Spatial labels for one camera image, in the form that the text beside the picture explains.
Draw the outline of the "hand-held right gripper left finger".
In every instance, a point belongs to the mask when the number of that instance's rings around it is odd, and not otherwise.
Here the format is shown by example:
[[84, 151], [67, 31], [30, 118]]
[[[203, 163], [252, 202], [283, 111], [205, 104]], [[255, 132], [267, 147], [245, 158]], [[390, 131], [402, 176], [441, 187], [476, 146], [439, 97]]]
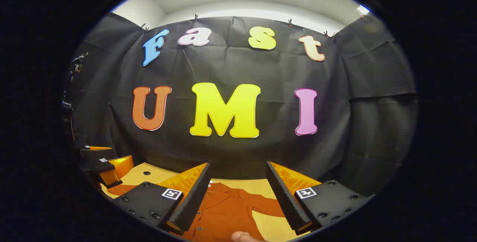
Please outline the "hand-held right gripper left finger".
[[209, 168], [204, 163], [158, 184], [144, 181], [118, 195], [113, 204], [144, 225], [183, 235], [208, 189]]

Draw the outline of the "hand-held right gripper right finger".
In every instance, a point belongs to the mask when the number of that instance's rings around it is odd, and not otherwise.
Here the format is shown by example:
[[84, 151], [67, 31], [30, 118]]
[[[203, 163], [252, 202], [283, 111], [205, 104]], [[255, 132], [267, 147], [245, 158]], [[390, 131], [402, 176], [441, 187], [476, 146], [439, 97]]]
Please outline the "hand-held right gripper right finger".
[[266, 165], [266, 178], [297, 235], [333, 225], [375, 197], [361, 195], [337, 180], [319, 182], [271, 161]]

